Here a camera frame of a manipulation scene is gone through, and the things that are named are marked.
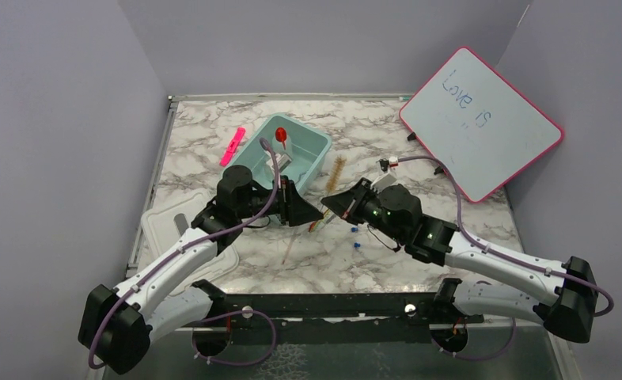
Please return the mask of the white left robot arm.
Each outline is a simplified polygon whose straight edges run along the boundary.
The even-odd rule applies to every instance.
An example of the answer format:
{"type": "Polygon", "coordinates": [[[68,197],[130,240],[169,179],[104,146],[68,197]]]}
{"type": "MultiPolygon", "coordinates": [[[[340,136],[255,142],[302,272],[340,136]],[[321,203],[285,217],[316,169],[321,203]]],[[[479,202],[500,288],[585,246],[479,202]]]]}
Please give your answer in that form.
{"type": "Polygon", "coordinates": [[[290,227],[324,217],[288,177],[275,173],[267,189],[253,179],[249,168],[228,167],[215,197],[166,253],[115,287],[100,284],[89,292],[78,330],[78,341],[89,350],[89,367],[109,366],[119,374],[132,369],[150,347],[152,333],[160,331],[151,318],[171,291],[219,256],[244,228],[269,215],[290,227]]]}

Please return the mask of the red yellow green spatula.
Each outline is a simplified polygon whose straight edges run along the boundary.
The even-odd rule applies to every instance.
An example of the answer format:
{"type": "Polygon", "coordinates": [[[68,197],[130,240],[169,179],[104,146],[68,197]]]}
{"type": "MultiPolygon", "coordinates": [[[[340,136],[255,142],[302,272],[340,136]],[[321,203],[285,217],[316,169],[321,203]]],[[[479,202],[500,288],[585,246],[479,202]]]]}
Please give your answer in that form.
{"type": "Polygon", "coordinates": [[[327,224],[327,221],[328,221],[328,218],[324,218],[324,219],[321,219],[321,220],[319,220],[319,221],[316,221],[316,222],[312,223],[312,224],[309,226],[308,231],[309,231],[310,233],[312,233],[312,232],[314,232],[314,231],[319,230],[320,228],[322,228],[323,226],[325,226],[325,225],[327,224]]]}

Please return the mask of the red capped wash bottle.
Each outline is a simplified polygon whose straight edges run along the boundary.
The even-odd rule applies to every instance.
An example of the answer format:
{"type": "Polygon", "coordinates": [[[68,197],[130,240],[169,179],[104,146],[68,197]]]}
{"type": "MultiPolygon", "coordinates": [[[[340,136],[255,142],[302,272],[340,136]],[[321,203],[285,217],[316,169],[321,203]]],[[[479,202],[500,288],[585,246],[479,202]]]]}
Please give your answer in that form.
{"type": "Polygon", "coordinates": [[[272,147],[277,154],[285,154],[290,159],[294,157],[293,143],[284,127],[275,129],[272,147]]]}

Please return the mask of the small clear glass flask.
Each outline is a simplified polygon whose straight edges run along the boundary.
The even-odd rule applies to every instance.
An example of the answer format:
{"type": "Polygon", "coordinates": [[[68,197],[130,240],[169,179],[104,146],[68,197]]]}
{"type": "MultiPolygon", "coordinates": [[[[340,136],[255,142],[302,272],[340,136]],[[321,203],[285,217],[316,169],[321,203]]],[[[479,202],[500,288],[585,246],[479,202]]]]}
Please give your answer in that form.
{"type": "Polygon", "coordinates": [[[276,165],[278,167],[279,174],[282,174],[283,171],[291,164],[292,159],[288,154],[277,154],[276,155],[276,165]]]}

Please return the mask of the brown test tube brush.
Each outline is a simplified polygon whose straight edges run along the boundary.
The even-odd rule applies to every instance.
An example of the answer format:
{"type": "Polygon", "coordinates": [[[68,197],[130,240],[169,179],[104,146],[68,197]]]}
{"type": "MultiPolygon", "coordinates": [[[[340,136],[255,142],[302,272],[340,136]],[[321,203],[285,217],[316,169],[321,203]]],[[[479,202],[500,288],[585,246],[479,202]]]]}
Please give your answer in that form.
{"type": "Polygon", "coordinates": [[[331,195],[337,188],[337,184],[341,178],[341,173],[346,165],[347,159],[343,155],[339,155],[335,158],[332,170],[329,173],[327,183],[325,185],[325,193],[331,195]]]}

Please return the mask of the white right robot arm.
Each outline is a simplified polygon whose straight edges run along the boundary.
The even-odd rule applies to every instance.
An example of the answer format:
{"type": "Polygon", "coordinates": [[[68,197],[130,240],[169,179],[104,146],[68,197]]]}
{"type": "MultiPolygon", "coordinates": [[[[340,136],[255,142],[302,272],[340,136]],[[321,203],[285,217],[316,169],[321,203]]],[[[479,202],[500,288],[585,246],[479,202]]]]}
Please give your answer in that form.
{"type": "Polygon", "coordinates": [[[588,261],[549,260],[494,246],[458,224],[423,213],[420,199],[401,184],[378,191],[362,178],[343,198],[332,208],[337,215],[373,227],[413,259],[495,280],[494,285],[459,283],[453,292],[436,296],[431,304],[438,320],[495,314],[538,323],[574,343],[590,341],[600,291],[588,261]]]}

